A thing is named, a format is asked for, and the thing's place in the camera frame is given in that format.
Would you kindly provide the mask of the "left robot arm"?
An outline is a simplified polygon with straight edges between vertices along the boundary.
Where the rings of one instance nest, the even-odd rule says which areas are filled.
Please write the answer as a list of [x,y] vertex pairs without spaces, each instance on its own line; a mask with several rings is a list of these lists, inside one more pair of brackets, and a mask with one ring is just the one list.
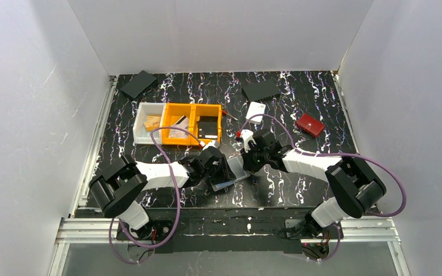
[[89,182],[89,190],[106,218],[118,218],[139,230],[149,221],[138,195],[151,189],[196,186],[206,181],[214,186],[231,182],[236,176],[226,156],[214,146],[198,155],[188,155],[170,164],[137,162],[123,155]]

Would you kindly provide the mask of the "grey card holder blue inside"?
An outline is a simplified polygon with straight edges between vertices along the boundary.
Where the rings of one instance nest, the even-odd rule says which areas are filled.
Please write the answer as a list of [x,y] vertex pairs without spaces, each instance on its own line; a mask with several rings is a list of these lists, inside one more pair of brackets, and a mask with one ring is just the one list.
[[227,164],[228,164],[229,168],[231,169],[231,171],[234,173],[235,179],[227,181],[227,182],[211,185],[212,190],[214,192],[225,189],[225,188],[227,188],[227,187],[229,187],[229,186],[231,186],[241,180],[244,180],[250,176],[249,173],[243,169],[241,157],[236,156],[236,157],[229,158],[227,160]]

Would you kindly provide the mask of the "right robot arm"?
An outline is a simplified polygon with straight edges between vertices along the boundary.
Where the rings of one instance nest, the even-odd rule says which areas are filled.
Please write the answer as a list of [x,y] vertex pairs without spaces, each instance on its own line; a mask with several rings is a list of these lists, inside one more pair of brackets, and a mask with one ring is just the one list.
[[306,214],[305,229],[322,229],[343,219],[361,218],[387,192],[365,160],[356,157],[319,157],[291,145],[281,146],[274,134],[244,129],[236,140],[243,144],[243,169],[252,174],[269,165],[285,173],[299,173],[329,184],[333,196]]

